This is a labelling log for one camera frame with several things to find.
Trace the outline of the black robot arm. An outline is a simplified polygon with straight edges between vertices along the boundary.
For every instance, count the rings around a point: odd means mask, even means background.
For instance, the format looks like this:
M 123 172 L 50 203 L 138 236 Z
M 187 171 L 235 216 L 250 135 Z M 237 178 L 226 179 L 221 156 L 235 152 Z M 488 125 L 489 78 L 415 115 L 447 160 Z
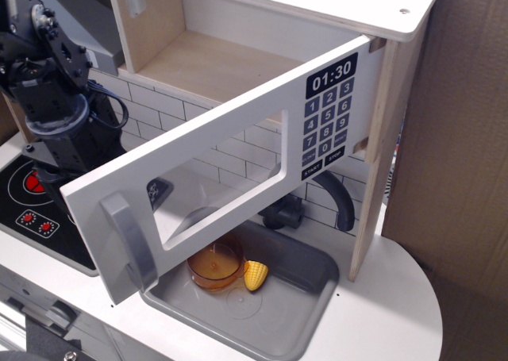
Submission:
M 1 90 L 21 107 L 36 137 L 23 154 L 61 208 L 63 185 L 125 153 L 129 112 L 117 118 L 116 94 L 89 79 L 91 67 L 41 0 L 1 0 Z

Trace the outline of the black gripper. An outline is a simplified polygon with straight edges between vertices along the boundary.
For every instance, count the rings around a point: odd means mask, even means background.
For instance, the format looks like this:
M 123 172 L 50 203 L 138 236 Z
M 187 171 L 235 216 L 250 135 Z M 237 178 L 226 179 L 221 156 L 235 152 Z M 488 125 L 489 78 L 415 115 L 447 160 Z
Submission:
M 54 202 L 64 200 L 62 186 L 123 154 L 125 149 L 118 136 L 39 140 L 22 149 L 22 155 L 33 161 L 38 180 Z

